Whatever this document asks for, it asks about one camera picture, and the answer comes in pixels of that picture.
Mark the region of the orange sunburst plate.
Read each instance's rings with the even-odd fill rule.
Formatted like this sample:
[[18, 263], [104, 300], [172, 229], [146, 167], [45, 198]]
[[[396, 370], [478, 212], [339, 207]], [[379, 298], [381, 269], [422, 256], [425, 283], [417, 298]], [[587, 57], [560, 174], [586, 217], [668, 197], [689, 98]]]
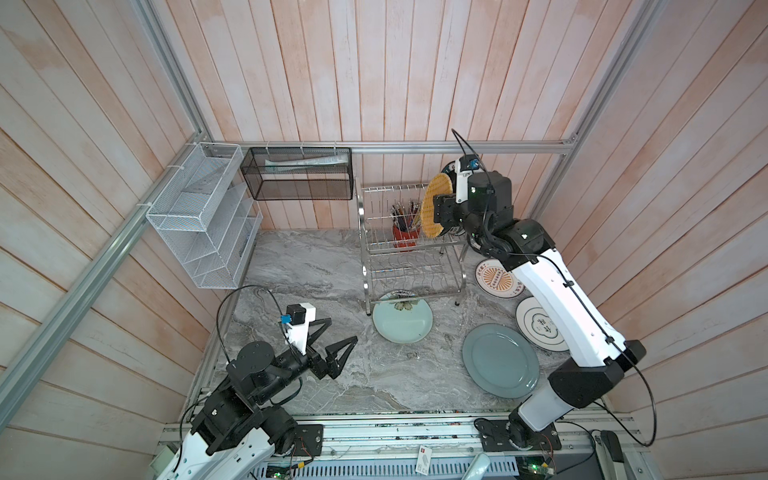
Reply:
[[479, 262], [475, 269], [475, 278], [483, 291], [497, 298], [514, 298], [525, 290], [523, 283], [495, 259]]

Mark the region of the light green flower plate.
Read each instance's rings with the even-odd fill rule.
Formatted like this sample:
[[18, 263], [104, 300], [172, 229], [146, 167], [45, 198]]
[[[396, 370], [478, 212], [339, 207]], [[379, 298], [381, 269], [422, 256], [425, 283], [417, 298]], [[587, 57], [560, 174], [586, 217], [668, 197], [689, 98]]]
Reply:
[[372, 318], [377, 332], [397, 344], [412, 344], [425, 339], [434, 322], [429, 304], [408, 290], [384, 294], [374, 305]]

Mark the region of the silver metal dish rack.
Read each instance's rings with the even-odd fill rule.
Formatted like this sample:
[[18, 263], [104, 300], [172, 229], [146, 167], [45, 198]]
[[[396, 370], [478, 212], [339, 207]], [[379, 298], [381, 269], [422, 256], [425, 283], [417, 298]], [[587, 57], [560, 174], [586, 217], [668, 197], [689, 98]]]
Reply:
[[417, 299], [449, 297], [459, 305], [465, 297], [467, 274], [462, 264], [464, 237], [447, 233], [426, 238], [420, 230], [417, 245], [394, 247], [390, 208], [396, 202], [420, 202], [425, 183], [362, 187], [357, 191], [359, 240], [364, 301], [372, 315], [380, 298], [394, 290], [414, 292]]

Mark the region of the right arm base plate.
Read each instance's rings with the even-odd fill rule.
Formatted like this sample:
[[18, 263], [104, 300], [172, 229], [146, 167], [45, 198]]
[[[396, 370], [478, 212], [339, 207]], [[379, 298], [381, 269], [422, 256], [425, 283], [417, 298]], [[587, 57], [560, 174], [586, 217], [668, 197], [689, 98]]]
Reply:
[[512, 424], [509, 420], [477, 418], [473, 425], [479, 435], [483, 451], [486, 453], [562, 449], [560, 435], [554, 423], [550, 423], [538, 432], [526, 431], [519, 442], [513, 437]]

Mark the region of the yellow woven bamboo tray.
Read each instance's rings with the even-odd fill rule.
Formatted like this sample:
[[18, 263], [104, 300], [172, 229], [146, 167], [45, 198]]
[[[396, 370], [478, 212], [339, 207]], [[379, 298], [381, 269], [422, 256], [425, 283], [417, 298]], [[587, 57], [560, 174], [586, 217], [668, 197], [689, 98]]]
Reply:
[[426, 238], [436, 238], [444, 230], [440, 221], [435, 220], [435, 213], [438, 211], [435, 199], [452, 194], [453, 185], [446, 173], [439, 173], [427, 185], [420, 208], [421, 230]]

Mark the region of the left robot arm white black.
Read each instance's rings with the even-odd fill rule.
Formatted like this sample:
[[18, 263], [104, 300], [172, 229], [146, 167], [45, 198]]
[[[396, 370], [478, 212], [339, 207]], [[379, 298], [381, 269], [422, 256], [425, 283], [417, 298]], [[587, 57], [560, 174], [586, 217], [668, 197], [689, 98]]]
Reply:
[[302, 427], [284, 408], [290, 399], [273, 398], [310, 371], [337, 378], [358, 343], [355, 336], [333, 343], [321, 356], [313, 343], [330, 327], [308, 336], [306, 352], [293, 346], [277, 355], [271, 344], [254, 341], [226, 366], [225, 379], [192, 416], [191, 428], [160, 479], [245, 479], [271, 456], [291, 455], [309, 442]]

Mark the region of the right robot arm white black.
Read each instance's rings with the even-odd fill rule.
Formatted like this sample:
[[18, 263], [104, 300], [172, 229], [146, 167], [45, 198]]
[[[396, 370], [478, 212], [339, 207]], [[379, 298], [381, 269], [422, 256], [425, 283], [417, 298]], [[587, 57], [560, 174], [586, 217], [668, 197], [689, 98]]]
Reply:
[[510, 180], [496, 171], [440, 173], [427, 186], [421, 223], [431, 238], [462, 228], [478, 253], [498, 260], [523, 283], [564, 338], [569, 359], [509, 416], [511, 444], [528, 450], [535, 433], [609, 393], [638, 366], [646, 349], [602, 316], [544, 227], [515, 218], [510, 188]]

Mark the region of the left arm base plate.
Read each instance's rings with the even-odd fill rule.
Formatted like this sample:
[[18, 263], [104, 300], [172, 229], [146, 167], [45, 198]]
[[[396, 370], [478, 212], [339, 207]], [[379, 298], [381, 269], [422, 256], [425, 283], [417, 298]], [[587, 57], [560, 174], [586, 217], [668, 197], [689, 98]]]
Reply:
[[324, 426], [320, 423], [299, 424], [289, 436], [294, 456], [314, 458], [322, 454]]

